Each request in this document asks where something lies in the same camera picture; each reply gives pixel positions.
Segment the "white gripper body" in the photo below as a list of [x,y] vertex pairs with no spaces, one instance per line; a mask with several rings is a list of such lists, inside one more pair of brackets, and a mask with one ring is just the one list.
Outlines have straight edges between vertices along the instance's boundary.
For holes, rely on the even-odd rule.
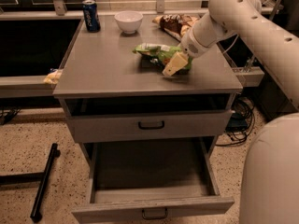
[[202,30],[189,29],[181,38],[181,49],[192,58],[198,58],[207,52],[206,37]]

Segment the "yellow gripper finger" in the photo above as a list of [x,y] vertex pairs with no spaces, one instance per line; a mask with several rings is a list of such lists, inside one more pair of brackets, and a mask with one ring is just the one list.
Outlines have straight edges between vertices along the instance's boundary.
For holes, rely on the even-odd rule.
[[176,52],[170,62],[163,70],[163,75],[166,77],[173,76],[178,70],[182,69],[188,64],[189,56],[184,52]]

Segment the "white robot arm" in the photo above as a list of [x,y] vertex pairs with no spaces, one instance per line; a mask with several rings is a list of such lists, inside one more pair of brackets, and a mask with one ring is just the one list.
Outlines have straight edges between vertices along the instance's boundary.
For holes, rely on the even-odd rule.
[[[163,70],[170,77],[216,42],[237,34],[299,106],[299,39],[261,15],[260,0],[209,0]],[[245,159],[239,224],[299,224],[299,113],[267,123]]]

